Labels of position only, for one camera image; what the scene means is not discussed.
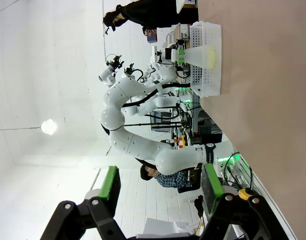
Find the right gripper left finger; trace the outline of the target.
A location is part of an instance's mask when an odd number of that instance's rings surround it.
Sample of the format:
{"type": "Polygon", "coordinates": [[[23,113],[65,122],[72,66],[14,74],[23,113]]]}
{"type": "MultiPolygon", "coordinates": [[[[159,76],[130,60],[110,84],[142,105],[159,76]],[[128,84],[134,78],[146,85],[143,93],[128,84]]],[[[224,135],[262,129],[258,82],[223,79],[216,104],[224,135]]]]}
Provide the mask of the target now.
{"type": "Polygon", "coordinates": [[[123,232],[114,220],[121,189],[119,168],[109,166],[102,188],[77,205],[61,201],[54,210],[42,240],[80,240],[88,229],[97,229],[103,240],[122,240],[123,232]]]}

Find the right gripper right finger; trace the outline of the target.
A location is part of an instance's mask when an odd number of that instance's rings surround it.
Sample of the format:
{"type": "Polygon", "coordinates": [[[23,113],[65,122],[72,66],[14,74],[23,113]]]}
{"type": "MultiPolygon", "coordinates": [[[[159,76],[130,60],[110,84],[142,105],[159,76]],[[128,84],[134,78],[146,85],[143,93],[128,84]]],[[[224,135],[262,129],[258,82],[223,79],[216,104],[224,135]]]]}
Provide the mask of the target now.
{"type": "Polygon", "coordinates": [[[283,216],[257,192],[243,197],[232,186],[222,185],[211,163],[202,168],[201,189],[207,224],[202,240],[227,240],[229,231],[240,233],[236,240],[295,240],[283,216]]]}

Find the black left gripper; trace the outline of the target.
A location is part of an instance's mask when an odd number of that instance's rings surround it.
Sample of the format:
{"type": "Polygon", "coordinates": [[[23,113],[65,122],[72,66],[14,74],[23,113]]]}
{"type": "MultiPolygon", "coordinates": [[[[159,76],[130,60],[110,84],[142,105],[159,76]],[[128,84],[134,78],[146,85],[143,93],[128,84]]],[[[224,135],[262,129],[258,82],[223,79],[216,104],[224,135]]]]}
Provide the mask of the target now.
{"type": "Polygon", "coordinates": [[[171,49],[171,53],[170,53],[170,61],[177,65],[177,64],[183,64],[185,62],[184,58],[178,58],[178,54],[179,55],[184,55],[185,54],[185,50],[182,48],[172,48],[171,49]]]}

